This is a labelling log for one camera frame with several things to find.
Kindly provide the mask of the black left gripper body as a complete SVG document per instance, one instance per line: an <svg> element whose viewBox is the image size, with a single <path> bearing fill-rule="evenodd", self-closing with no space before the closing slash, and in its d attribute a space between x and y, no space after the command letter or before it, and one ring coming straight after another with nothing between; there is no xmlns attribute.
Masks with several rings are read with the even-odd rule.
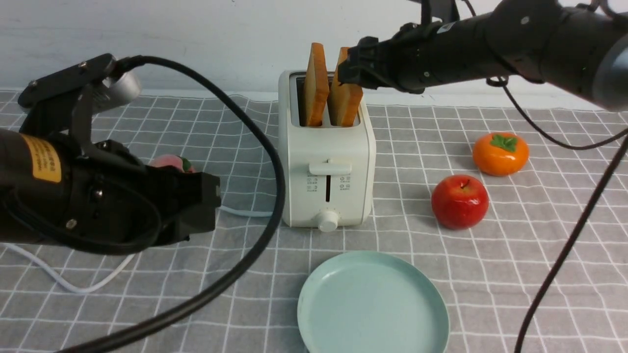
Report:
<svg viewBox="0 0 628 353"><path fill-rule="evenodd" d="M151 167L121 143L95 143L116 165L63 149L64 215L68 247L159 247L188 240L215 228L221 182L204 172Z"/></svg>

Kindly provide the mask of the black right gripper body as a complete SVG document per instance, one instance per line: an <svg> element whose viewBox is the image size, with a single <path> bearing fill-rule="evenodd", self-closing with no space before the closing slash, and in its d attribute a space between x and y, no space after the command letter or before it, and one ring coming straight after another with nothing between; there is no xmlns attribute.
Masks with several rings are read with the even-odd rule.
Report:
<svg viewBox="0 0 628 353"><path fill-rule="evenodd" d="M347 58L337 67L339 84L370 90L390 88L410 94L440 86L442 81L430 63L428 44L441 27L441 22L406 23L388 40L363 37L347 50Z"/></svg>

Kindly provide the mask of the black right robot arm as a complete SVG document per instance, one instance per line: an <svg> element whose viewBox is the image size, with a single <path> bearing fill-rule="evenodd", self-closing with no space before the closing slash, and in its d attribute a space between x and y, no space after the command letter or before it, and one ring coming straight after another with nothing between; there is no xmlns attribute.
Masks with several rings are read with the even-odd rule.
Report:
<svg viewBox="0 0 628 353"><path fill-rule="evenodd" d="M491 13L406 23L390 39L364 37L337 69L339 83L421 94L449 83L520 76L611 112L628 104L627 14L605 0L503 0Z"/></svg>

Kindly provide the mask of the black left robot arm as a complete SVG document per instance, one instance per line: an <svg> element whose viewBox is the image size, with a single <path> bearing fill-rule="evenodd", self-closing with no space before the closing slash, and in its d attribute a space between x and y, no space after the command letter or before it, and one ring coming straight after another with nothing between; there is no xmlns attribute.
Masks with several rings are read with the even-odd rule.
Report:
<svg viewBox="0 0 628 353"><path fill-rule="evenodd" d="M2 243L126 255L214 230L217 176L145 165L111 139L94 147L121 165L81 156L64 134L2 130Z"/></svg>

